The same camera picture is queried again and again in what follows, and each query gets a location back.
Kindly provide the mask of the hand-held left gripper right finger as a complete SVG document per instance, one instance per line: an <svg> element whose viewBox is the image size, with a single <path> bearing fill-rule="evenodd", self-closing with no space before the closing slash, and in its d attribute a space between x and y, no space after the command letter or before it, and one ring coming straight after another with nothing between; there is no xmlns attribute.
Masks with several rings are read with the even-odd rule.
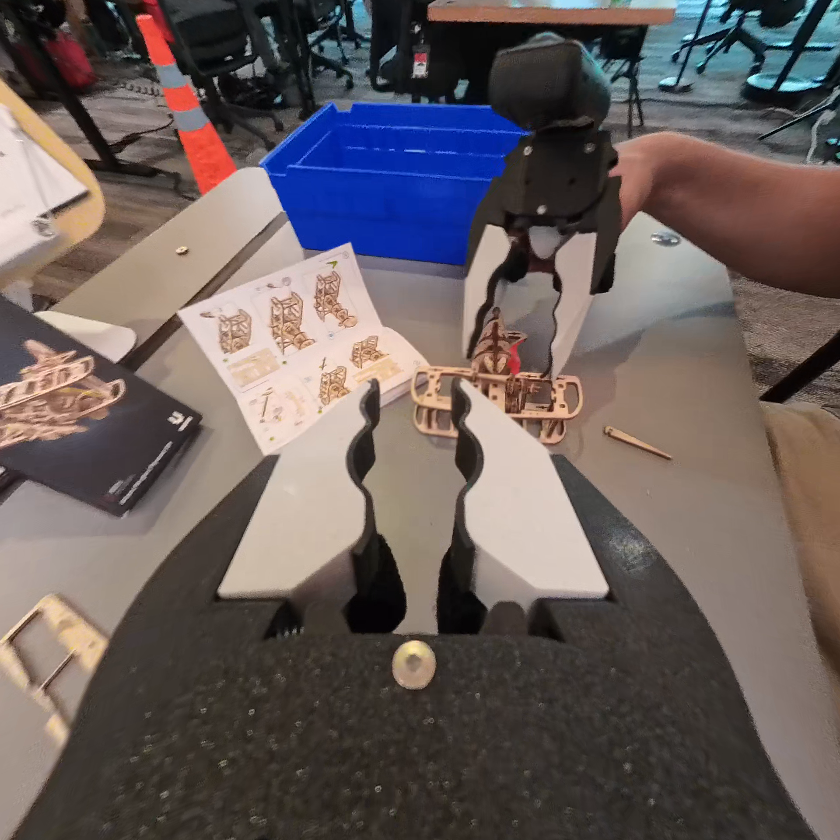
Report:
<svg viewBox="0 0 840 840"><path fill-rule="evenodd" d="M477 634L501 603L602 602L608 583L553 457L474 385L451 392L464 479L438 576L440 634Z"/></svg>

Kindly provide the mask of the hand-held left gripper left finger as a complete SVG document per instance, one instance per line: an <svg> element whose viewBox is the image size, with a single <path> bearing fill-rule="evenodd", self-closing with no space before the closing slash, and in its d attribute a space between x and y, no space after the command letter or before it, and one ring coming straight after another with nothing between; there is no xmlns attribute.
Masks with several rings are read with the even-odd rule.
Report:
<svg viewBox="0 0 840 840"><path fill-rule="evenodd" d="M300 616L323 602L357 633L398 627L405 588L364 485L380 414L372 379L281 450L218 586L220 600L281 599Z"/></svg>

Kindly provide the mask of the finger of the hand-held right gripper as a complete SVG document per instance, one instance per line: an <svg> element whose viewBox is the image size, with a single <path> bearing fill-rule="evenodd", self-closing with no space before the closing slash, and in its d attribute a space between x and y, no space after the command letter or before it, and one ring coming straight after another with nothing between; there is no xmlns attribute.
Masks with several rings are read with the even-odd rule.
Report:
<svg viewBox="0 0 840 840"><path fill-rule="evenodd" d="M592 305L596 239L596 233L574 234L554 254L553 267L560 281L560 297L553 310L555 331L550 344L552 378L562 374Z"/></svg>
<svg viewBox="0 0 840 840"><path fill-rule="evenodd" d="M487 315L496 306L500 284L519 279L519 245L504 229L485 229L465 279L462 347L466 358L474 353Z"/></svg>

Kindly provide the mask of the wooden model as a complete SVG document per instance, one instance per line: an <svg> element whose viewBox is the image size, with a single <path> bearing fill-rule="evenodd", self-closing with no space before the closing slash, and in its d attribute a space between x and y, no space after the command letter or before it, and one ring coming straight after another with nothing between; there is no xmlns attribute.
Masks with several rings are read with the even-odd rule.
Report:
<svg viewBox="0 0 840 840"><path fill-rule="evenodd" d="M411 383L416 430L429 437L456 438L452 414L454 384L466 382L541 444L559 445L569 421L583 407L581 380L525 371L519 350L528 335L510 329L493 308L469 365L419 366Z"/></svg>

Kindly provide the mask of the person's right forearm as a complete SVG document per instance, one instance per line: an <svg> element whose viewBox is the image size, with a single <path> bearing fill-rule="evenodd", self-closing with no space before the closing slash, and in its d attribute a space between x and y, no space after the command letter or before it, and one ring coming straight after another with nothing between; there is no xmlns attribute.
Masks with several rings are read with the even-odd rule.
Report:
<svg viewBox="0 0 840 840"><path fill-rule="evenodd" d="M654 134L645 213L740 275L839 297L837 165L764 159L675 133Z"/></svg>

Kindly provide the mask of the grey desk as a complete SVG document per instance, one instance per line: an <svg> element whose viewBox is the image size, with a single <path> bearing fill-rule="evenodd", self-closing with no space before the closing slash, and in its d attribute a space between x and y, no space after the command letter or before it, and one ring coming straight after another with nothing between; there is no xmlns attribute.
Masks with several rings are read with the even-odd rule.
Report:
<svg viewBox="0 0 840 840"><path fill-rule="evenodd" d="M291 261L267 175L240 171L106 267L59 310L137 333L139 373L204 415L205 430L141 505L111 518L52 490L2 502L2 632L45 594L112 634L187 534L254 468L245 422L176 310ZM717 634L781 781L820 838L838 838L837 710L816 649L727 273L696 248L657 245L597 302L573 358L582 420L560 450L629 518ZM178 246L190 252L175 254ZM618 443L611 425L673 456Z"/></svg>

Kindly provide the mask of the wooden-top background desk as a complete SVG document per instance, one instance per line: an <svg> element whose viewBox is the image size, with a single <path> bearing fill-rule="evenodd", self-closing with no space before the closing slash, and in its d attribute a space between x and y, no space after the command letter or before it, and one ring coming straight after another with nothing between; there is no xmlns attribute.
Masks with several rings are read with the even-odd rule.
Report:
<svg viewBox="0 0 840 840"><path fill-rule="evenodd" d="M435 1L427 19L447 24L606 26L668 25L677 1Z"/></svg>

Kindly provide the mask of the person's right hand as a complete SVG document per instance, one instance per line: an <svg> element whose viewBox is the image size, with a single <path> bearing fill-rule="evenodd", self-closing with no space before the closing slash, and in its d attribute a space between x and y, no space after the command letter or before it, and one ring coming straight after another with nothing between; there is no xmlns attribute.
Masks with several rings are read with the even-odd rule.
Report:
<svg viewBox="0 0 840 840"><path fill-rule="evenodd" d="M611 174L621 180L622 229L638 214L656 216L658 181L668 151L669 137L665 133L640 136L617 145L617 161Z"/></svg>

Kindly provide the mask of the pointed wooden spike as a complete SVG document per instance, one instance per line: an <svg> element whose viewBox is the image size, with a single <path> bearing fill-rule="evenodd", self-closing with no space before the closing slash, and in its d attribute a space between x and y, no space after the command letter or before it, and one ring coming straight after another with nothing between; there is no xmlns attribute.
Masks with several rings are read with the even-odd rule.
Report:
<svg viewBox="0 0 840 840"><path fill-rule="evenodd" d="M623 445L627 445L631 448L637 449L639 451L645 452L649 455L653 455L663 460L671 461L673 460L673 456L664 450L657 448L645 441L630 435L624 432L621 429L618 429L611 425L605 425L603 428L603 433L606 437L621 443Z"/></svg>

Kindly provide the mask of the blue plastic bin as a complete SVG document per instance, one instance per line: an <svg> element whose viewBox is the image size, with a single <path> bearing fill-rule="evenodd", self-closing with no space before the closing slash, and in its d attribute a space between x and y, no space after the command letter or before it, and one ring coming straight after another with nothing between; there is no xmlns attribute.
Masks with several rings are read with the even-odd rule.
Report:
<svg viewBox="0 0 840 840"><path fill-rule="evenodd" d="M462 266L523 131L488 106L334 103L261 161L301 246Z"/></svg>

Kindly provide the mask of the open instruction booklet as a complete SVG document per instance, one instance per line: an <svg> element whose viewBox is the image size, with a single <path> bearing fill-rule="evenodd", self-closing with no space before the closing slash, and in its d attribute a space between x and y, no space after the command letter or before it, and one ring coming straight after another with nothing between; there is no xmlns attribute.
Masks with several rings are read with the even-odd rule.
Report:
<svg viewBox="0 0 840 840"><path fill-rule="evenodd" d="M263 455L274 455L369 380L381 404L427 361L384 325L347 243L179 311Z"/></svg>

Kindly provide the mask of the black model kit box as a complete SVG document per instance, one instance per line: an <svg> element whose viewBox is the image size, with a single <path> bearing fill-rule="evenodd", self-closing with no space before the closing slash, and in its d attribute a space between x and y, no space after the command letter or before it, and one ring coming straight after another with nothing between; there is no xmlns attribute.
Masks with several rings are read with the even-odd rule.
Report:
<svg viewBox="0 0 840 840"><path fill-rule="evenodd" d="M193 440L202 419L2 298L2 467L121 517Z"/></svg>

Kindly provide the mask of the black office chair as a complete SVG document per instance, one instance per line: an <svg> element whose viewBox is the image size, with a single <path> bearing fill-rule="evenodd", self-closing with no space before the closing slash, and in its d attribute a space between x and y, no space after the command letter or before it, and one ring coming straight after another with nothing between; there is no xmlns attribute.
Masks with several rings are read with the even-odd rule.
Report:
<svg viewBox="0 0 840 840"><path fill-rule="evenodd" d="M231 133L234 127L253 134L267 151L276 143L251 119L265 118L274 131L283 130L277 110L280 92L268 72L255 72L259 55L250 44L249 29L236 2L160 1L173 41L171 50L189 77L212 125ZM249 78L239 74L253 71Z"/></svg>
<svg viewBox="0 0 840 840"><path fill-rule="evenodd" d="M712 5L712 1L706 2L694 34L682 38L678 48L671 56L673 63L676 64L681 61L679 71L674 77L662 79L658 83L658 89L673 93L684 93L692 89L692 82L689 80L683 81L683 76L689 64L691 52L696 47L706 47L707 49L706 58L696 65L697 75L702 75L706 71L714 56L720 53L728 53L730 48L736 44L745 46L752 54L751 74L760 73L769 47L745 28L745 21L749 14L761 13L766 4L764 1L729 1L720 21L722 24L726 24L730 18L734 18L734 23L703 35L702 31Z"/></svg>

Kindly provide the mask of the black metal bar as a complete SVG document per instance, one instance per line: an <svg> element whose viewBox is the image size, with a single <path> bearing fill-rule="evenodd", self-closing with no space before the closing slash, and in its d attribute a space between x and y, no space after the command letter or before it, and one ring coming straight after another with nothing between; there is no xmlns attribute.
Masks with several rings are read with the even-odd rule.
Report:
<svg viewBox="0 0 840 840"><path fill-rule="evenodd" d="M759 398L765 403L785 403L839 363L839 332L798 364Z"/></svg>

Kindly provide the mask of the wooden sheet with rectangular cutouts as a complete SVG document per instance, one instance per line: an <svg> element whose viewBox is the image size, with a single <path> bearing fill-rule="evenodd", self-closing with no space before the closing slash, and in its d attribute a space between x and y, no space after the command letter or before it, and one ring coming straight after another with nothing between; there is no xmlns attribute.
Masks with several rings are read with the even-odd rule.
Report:
<svg viewBox="0 0 840 840"><path fill-rule="evenodd" d="M64 652L56 667L43 679L30 671L18 645L21 635L37 623L47 627ZM3 673L47 715L45 731L59 748L63 748L69 738L70 719L53 696L52 687L72 665L92 674L108 646L109 638L58 594L42 597L2 636Z"/></svg>

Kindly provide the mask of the black stand base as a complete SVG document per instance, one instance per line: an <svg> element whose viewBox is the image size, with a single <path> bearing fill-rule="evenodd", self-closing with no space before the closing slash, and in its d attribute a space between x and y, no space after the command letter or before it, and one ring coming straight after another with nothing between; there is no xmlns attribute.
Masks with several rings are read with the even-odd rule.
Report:
<svg viewBox="0 0 840 840"><path fill-rule="evenodd" d="M839 58L825 74L819 77L797 77L793 75L793 68L805 52L829 51L835 49L834 44L818 45L811 43L811 37L817 26L822 22L831 1L803 2L807 7L804 20L793 35L790 43L770 45L768 49L786 51L789 56L782 69L773 75L769 72L753 72L742 84L742 96L751 102L763 103L774 107L795 106L807 96L830 91L838 84Z"/></svg>

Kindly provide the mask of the person's khaki trousers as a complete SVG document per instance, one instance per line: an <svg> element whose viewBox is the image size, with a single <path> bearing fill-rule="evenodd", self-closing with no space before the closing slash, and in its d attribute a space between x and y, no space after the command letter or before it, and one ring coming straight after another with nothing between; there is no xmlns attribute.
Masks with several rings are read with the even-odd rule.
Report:
<svg viewBox="0 0 840 840"><path fill-rule="evenodd" d="M801 563L816 641L839 670L838 408L764 402L763 420Z"/></svg>

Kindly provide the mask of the orange traffic cone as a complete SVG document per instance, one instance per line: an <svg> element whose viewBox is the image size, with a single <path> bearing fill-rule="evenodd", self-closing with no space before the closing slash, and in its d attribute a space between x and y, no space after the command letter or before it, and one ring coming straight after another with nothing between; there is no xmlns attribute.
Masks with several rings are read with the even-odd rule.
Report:
<svg viewBox="0 0 840 840"><path fill-rule="evenodd" d="M149 14L135 18L152 65L172 113L186 158L199 192L205 195L237 171L196 93L177 66L160 28Z"/></svg>

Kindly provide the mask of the light wooden side table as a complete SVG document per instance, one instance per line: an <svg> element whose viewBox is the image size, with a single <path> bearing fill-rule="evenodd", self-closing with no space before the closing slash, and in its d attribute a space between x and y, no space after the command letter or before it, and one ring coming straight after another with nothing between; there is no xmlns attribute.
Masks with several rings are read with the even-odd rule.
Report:
<svg viewBox="0 0 840 840"><path fill-rule="evenodd" d="M59 241L37 253L30 261L7 271L2 271L1 268L2 295L31 310L35 275L96 233L104 218L105 205L102 189L88 164L6 84L5 80L1 82L1 100L2 106L10 109L24 131L88 189L87 196L56 211Z"/></svg>

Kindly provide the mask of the white papers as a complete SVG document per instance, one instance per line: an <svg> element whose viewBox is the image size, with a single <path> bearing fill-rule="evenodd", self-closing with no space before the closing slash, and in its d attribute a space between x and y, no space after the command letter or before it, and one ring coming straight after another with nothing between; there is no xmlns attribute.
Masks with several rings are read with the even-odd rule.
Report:
<svg viewBox="0 0 840 840"><path fill-rule="evenodd" d="M1 107L1 268L30 261L60 239L56 211L88 195Z"/></svg>

